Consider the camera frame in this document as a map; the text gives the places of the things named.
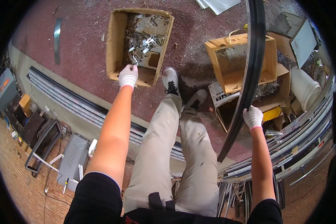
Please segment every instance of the striped glove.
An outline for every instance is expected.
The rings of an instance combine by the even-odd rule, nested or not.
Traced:
[[[138,78],[138,67],[137,65],[126,65],[126,67],[120,72],[120,76],[118,77],[118,82],[120,83],[121,88],[124,86],[132,87],[132,91],[134,90],[134,86],[136,85]]]
[[[242,111],[242,117],[244,118],[245,123],[249,126],[250,131],[256,127],[261,128],[263,113],[253,105],[249,107],[249,111],[247,109]]]

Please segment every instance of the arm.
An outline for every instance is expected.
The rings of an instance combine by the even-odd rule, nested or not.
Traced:
[[[263,113],[256,107],[250,106],[249,111],[243,111],[243,117],[250,128],[253,138],[253,156],[251,161],[251,178],[253,182],[253,201],[251,210],[265,199],[275,199],[273,185],[273,167],[269,149],[266,144],[261,123]]]
[[[94,156],[86,171],[109,175],[121,189],[131,127],[131,99],[137,76],[137,66],[127,65],[121,71],[121,89],[108,111]]]

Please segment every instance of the black shoelace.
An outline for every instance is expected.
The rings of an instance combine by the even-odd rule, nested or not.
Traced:
[[[172,93],[174,95],[179,96],[177,91],[178,89],[177,87],[174,86],[174,82],[173,81],[168,82],[168,89],[166,90],[166,94]]]
[[[194,108],[194,109],[198,109],[199,107],[199,100],[195,100],[192,105],[190,106],[190,108]]]

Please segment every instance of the leg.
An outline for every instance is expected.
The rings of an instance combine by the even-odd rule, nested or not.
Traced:
[[[153,192],[159,192],[163,206],[166,201],[173,199],[169,159],[181,108],[181,97],[168,94],[155,111],[142,139],[129,187],[123,196],[125,213],[136,208],[149,208],[148,195]]]
[[[187,165],[175,198],[176,211],[215,217],[219,199],[216,154],[196,110],[186,108],[180,125]]]

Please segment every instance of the red floor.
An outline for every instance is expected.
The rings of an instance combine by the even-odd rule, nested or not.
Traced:
[[[13,36],[20,51],[86,91],[112,103],[119,90],[118,82],[106,77],[105,43],[110,12],[120,7],[146,7],[172,12],[175,17],[163,67],[173,66],[182,76],[183,100],[200,88],[216,81],[204,42],[225,37],[246,24],[246,7],[242,2],[216,16],[210,9],[200,9],[194,0],[127,1],[38,1],[27,13]],[[54,64],[53,32],[55,21],[62,17],[60,32],[61,65]],[[159,102],[165,97],[159,80],[155,87],[139,87],[133,93],[132,114],[150,121]],[[209,111],[209,97],[199,109],[213,149],[218,152],[226,133]],[[251,138],[242,131],[228,157],[237,161],[251,156]]]

